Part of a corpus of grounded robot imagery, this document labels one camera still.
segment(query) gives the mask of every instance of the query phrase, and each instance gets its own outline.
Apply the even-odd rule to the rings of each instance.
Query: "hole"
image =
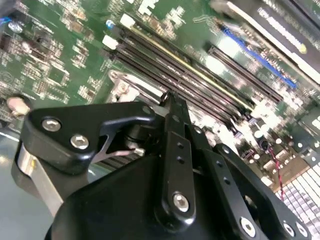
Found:
[[[223,178],[223,181],[224,181],[226,184],[228,184],[228,185],[231,184],[231,182],[230,182],[230,181],[228,180],[228,178],[226,178],[226,177]]]
[[[219,161],[216,161],[216,164],[217,164],[220,168],[222,168],[222,167],[223,167],[222,163],[221,163],[221,162],[219,162]]]
[[[252,228],[251,228],[251,226],[250,226],[249,224],[246,224],[245,227],[246,227],[246,229],[248,229],[249,231],[252,230]]]
[[[178,147],[179,147],[180,149],[184,149],[184,145],[183,145],[181,142],[178,142]]]
[[[178,160],[178,162],[180,164],[184,164],[185,163],[185,160],[183,160],[182,157],[180,157],[180,156],[178,156],[176,159]]]

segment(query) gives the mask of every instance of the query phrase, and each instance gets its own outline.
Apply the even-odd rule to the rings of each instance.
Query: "green circuit board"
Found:
[[[219,24],[242,30],[242,23],[216,13],[209,0],[23,0],[17,9],[27,16],[23,32],[15,33],[7,25],[1,26],[11,42],[9,49],[0,55],[0,97],[20,93],[31,99],[35,108],[105,103],[113,86],[108,76],[110,70],[139,76],[100,54],[105,47],[104,36],[112,36],[106,21],[120,25],[123,14],[130,15],[200,64],[208,63],[205,43],[222,49],[285,96],[284,102],[271,107],[284,120],[292,119],[312,101],[320,99],[319,92],[263,42],[248,34],[252,49],[259,49],[268,62],[297,84],[297,89],[288,87],[226,36]],[[36,41],[39,36],[45,39],[42,45],[46,54],[26,54],[23,41]],[[249,98],[266,98],[220,63],[207,67]],[[0,108],[0,119],[11,120],[10,127],[19,131],[21,120],[13,119],[5,108]]]

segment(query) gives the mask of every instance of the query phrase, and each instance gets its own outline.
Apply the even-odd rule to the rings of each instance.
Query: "ram slot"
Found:
[[[253,88],[257,89],[271,101],[278,104],[283,101],[283,97],[278,94],[275,90],[269,87],[267,84],[258,79],[255,75],[241,66],[239,63],[234,61],[231,57],[221,51],[219,48],[210,45],[208,50],[208,54],[220,62],[222,62],[226,67],[234,71],[237,75],[239,75],[244,81],[247,81]]]
[[[220,96],[223,96],[225,100],[227,100],[226,97],[228,97],[230,100],[233,101],[233,105],[240,105],[245,107],[246,109],[252,111],[254,104],[252,101],[248,99],[242,99],[241,97],[236,97],[232,95],[230,92],[234,92],[235,88],[228,89],[226,85],[223,87],[220,86],[218,83],[220,81],[224,82],[223,79],[211,79],[207,77],[202,72],[198,71],[197,69],[193,68],[191,66],[192,60],[190,58],[187,58],[187,56],[184,56],[183,58],[177,57],[175,53],[177,51],[169,51],[167,48],[162,47],[157,42],[153,41],[143,33],[139,32],[136,29],[121,29],[120,36],[130,44],[139,44],[147,48],[148,50],[152,51],[154,54],[158,56],[158,59],[162,59],[166,61],[167,63],[171,64],[173,67],[177,68],[179,71],[184,73],[185,76],[191,76],[193,79],[195,79],[193,76],[197,76],[198,84],[201,84],[203,86],[210,86],[211,89],[215,89],[215,92],[219,92]]]
[[[131,55],[138,56],[139,58],[143,59],[146,63],[157,68],[162,75],[163,74],[168,75],[171,79],[175,80],[178,84],[188,89],[193,94],[196,94],[198,98],[200,99],[203,98],[204,100],[212,104],[216,109],[220,109],[222,112],[228,114],[230,117],[233,116],[234,118],[237,119],[239,116],[241,116],[240,112],[236,107],[232,107],[232,105],[228,106],[228,104],[230,104],[229,102],[221,100],[219,95],[215,95],[211,93],[204,86],[199,85],[193,79],[190,79],[188,76],[186,76],[182,72],[179,72],[178,69],[174,70],[171,68],[171,66],[168,67],[166,64],[159,64],[159,62],[143,54],[142,52],[132,47],[131,45],[128,45],[125,42],[121,45],[121,48],[124,48]]]
[[[225,115],[219,109],[208,104],[206,101],[201,103],[201,99],[199,99],[197,95],[193,94],[192,92],[188,92],[176,81],[170,79],[169,76],[165,74],[157,74],[158,70],[146,63],[143,59],[130,55],[127,51],[117,51],[113,52],[112,54],[105,52],[104,55],[111,59],[120,61],[125,66],[137,72],[137,74],[146,77],[147,79],[159,85],[161,88],[177,92],[184,100],[196,106],[207,115],[212,116],[214,119],[227,126],[230,125],[229,115]]]

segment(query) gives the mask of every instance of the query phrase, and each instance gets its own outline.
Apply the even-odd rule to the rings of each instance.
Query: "cable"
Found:
[[[3,17],[3,18],[0,18],[0,26],[1,26],[2,24],[9,23],[9,22],[11,22],[11,21],[12,21],[11,18],[10,18],[10,17],[7,17],[7,16],[5,16],[5,17]]]
[[[282,183],[282,176],[280,174],[280,161],[276,158],[274,150],[272,147],[269,148],[269,152],[273,158],[273,160],[275,161],[275,167],[278,173],[278,179],[279,179],[279,184],[280,184],[280,190],[281,190],[281,200],[284,201],[285,199],[285,191],[283,188],[283,183]]]

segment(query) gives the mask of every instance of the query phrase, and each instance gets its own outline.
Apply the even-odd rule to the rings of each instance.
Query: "metal bracket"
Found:
[[[22,144],[17,159],[19,169],[35,184],[38,193],[53,216],[64,200],[88,185],[87,172],[69,175],[30,154]]]
[[[164,120],[164,142],[161,150],[160,195],[155,216],[169,232],[181,232],[196,218],[195,190],[191,146],[185,138],[185,124],[190,123],[187,104],[174,94],[163,97],[169,110]]]
[[[28,152],[74,175],[85,172],[99,151],[99,136],[112,142],[119,129],[154,119],[143,102],[42,108],[26,116],[20,138]]]
[[[311,239],[311,234],[301,228],[304,224],[233,151],[223,144],[216,145],[213,150],[225,159],[242,195],[255,203],[259,224],[269,239]]]

